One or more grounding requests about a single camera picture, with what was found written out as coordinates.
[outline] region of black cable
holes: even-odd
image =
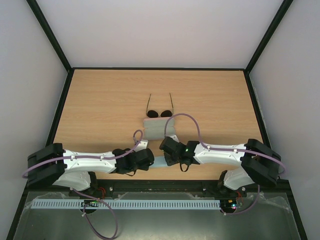
[[[130,174],[128,174],[128,173],[125,173],[125,175],[128,175],[128,176],[130,176],[130,177],[133,177],[134,175],[136,175],[136,172],[137,172],[137,171],[134,171],[132,175],[130,175]]]
[[[188,171],[188,170],[189,170],[189,167],[190,167],[190,165],[187,165],[186,169],[183,170],[183,169],[182,169],[182,163],[180,163],[180,170],[181,170],[181,172],[183,172],[183,173],[185,173],[186,171]]]

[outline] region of wooden table surface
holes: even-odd
[[[86,153],[131,148],[135,130],[143,130],[146,107],[159,114],[171,110],[192,115],[199,123],[205,143],[235,145],[261,134],[242,71],[216,70],[93,70],[74,71],[54,139],[63,148]],[[198,140],[194,123],[175,118],[177,136],[184,144]],[[149,141],[155,156],[161,140]],[[138,170],[133,177],[97,172],[98,179],[216,180],[224,164],[191,165],[181,172],[171,167]]]

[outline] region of dark sunglasses lens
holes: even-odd
[[[149,110],[146,115],[151,119],[159,117],[159,114],[154,110]]]
[[[167,118],[171,116],[172,116],[172,112],[170,110],[165,110],[164,112],[161,113],[161,117],[163,118]]]

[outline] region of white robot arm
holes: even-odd
[[[186,165],[183,172],[186,172],[191,164],[218,163],[236,166],[235,170],[222,172],[218,184],[221,191],[235,191],[253,183],[265,187],[275,187],[277,184],[279,164],[248,152],[261,153],[277,161],[280,161],[281,157],[255,139],[249,139],[247,143],[239,145],[201,144],[199,141],[188,141],[184,145],[176,135],[172,135],[167,136],[159,148],[163,150],[168,166],[180,164],[182,170],[181,165]]]
[[[51,144],[28,157],[27,185],[31,188],[58,185],[83,191],[96,180],[94,172],[135,173],[136,170],[147,171],[154,163],[147,140],[141,140],[133,152],[125,154],[128,150],[86,153],[63,149],[61,143]]]

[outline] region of black metal frame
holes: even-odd
[[[71,80],[74,74],[74,70],[77,69],[101,69],[101,70],[183,70],[183,71],[243,71],[246,84],[248,87],[248,91],[250,94],[250,98],[252,101],[253,109],[255,112],[255,116],[257,119],[257,123],[261,132],[261,137],[263,143],[270,147],[270,141],[267,135],[266,127],[261,115],[261,111],[258,105],[258,101],[255,95],[254,88],[252,86],[252,82],[250,79],[250,72],[255,66],[256,62],[258,61],[260,55],[262,54],[263,50],[267,46],[269,40],[271,39],[272,35],[276,31],[278,25],[280,24],[281,20],[283,19],[284,15],[286,14],[287,10],[289,9],[293,0],[283,0],[279,10],[277,11],[275,17],[273,18],[270,26],[268,27],[266,33],[264,34],[260,44],[258,45],[256,51],[254,52],[251,60],[249,61],[246,69],[243,68],[177,68],[177,67],[71,67],[69,64],[63,50],[61,49],[53,31],[51,30],[43,12],[41,11],[38,3],[36,0],[26,0],[32,9],[35,17],[39,21],[43,31],[47,35],[49,41],[51,42],[54,50],[56,51],[58,57],[60,58],[62,64],[64,65],[66,71],[68,72],[65,84],[63,87],[63,91],[60,97],[60,101],[58,103],[55,116],[53,119],[53,123],[49,132],[49,136],[46,142],[46,146],[52,144],[55,135],[58,129],[59,121],[63,112],[64,104],[66,102],[66,98],[68,95],[69,87],[71,84]],[[99,185],[105,186],[107,190],[107,195],[113,195],[115,193],[123,193],[123,192],[189,192],[192,194],[197,194],[198,196],[203,197],[210,197],[210,193],[205,191],[210,185],[216,185],[217,181],[208,181],[208,180],[166,180],[166,181],[157,181],[157,180],[98,180]],[[42,188],[42,189],[34,189],[33,191],[59,191],[65,192],[68,191],[68,188],[65,187],[57,187],[51,186],[49,188]],[[300,234],[301,239],[306,240],[307,235],[305,229],[303,227],[303,223],[301,221],[298,208],[289,184],[288,180],[279,179],[277,186],[275,188],[261,188],[262,191],[267,193],[286,193],[290,207],[293,211],[293,216],[298,228],[298,232]],[[257,191],[257,186],[255,184],[246,186],[247,192],[255,192]],[[14,238],[19,219],[24,208],[27,195],[29,190],[27,188],[24,189],[22,197],[20,199],[19,205],[17,207],[17,211],[15,213],[11,228],[9,230],[9,234],[7,236],[7,240],[11,240]]]

